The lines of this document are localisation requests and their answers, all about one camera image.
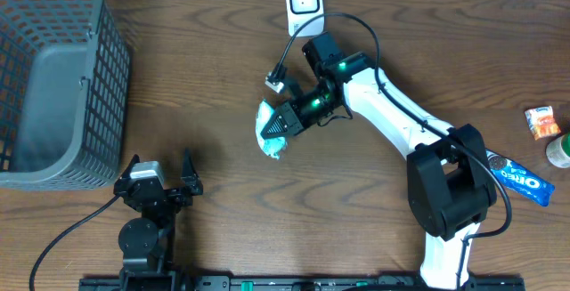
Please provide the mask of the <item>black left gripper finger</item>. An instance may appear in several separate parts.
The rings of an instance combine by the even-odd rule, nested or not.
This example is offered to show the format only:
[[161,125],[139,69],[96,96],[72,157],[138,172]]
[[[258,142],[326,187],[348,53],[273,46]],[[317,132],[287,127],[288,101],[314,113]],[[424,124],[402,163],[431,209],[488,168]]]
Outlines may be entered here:
[[117,182],[128,181],[131,178],[130,174],[132,172],[132,169],[139,162],[140,162],[139,156],[137,154],[134,154],[133,157],[131,158],[130,162],[128,163],[126,169],[123,171],[123,173],[117,179]]
[[189,149],[185,149],[183,153],[181,180],[186,186],[189,187],[200,186],[200,177],[198,176],[192,163],[191,152]]

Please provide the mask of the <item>mint green wipes pack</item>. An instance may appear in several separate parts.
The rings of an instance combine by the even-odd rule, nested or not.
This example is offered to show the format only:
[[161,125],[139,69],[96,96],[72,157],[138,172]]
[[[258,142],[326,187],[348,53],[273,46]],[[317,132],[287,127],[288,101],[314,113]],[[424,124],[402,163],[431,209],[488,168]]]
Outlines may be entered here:
[[261,136],[262,130],[266,126],[273,112],[274,108],[266,100],[262,100],[260,102],[256,114],[255,133],[258,146],[265,155],[269,158],[279,160],[280,153],[285,150],[288,145],[287,140],[284,137],[265,140]]

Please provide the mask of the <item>blue Oreo cookie pack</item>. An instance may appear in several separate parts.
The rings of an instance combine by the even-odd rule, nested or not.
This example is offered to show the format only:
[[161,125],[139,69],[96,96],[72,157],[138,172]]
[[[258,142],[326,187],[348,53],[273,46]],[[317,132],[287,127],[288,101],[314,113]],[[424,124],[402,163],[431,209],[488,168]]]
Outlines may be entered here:
[[546,207],[555,191],[555,186],[529,171],[519,163],[487,150],[486,156],[493,174],[508,189],[531,199],[539,206]]

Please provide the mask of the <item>orange snack packet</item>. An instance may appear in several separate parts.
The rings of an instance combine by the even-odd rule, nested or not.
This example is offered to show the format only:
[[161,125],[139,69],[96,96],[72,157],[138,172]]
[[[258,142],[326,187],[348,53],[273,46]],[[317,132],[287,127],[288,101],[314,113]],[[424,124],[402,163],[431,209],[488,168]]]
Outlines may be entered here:
[[528,109],[525,111],[525,118],[535,140],[555,136],[561,132],[551,106]]

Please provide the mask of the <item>green lidded jar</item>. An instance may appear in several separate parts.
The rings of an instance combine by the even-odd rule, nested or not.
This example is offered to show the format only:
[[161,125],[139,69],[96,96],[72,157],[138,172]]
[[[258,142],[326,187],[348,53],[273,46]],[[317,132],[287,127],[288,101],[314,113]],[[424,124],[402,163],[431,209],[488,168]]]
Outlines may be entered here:
[[552,141],[546,148],[549,162],[558,168],[568,168],[569,161],[569,134],[566,133]]

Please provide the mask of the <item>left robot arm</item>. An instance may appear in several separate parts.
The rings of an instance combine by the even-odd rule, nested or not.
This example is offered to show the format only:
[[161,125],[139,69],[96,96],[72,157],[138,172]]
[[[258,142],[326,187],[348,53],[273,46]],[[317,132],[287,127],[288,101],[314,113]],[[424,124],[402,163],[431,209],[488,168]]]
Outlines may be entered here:
[[159,162],[142,162],[133,156],[113,186],[114,195],[140,214],[118,234],[123,252],[121,290],[194,289],[188,274],[174,265],[176,216],[204,191],[189,150],[183,154],[183,184],[166,189],[164,181]]

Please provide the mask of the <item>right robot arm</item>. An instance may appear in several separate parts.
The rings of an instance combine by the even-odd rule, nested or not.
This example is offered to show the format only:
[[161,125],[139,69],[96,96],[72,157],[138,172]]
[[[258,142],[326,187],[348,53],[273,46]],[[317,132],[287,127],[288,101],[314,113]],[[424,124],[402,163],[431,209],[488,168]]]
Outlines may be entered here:
[[269,117],[265,140],[296,136],[326,125],[344,107],[370,121],[406,161],[408,203],[426,232],[419,274],[430,288],[458,290],[468,282],[469,238],[497,200],[481,133],[455,128],[427,113],[389,81],[379,59],[345,54],[329,33],[310,39],[303,54],[317,78],[303,92],[278,63],[265,79],[275,92],[291,94]]

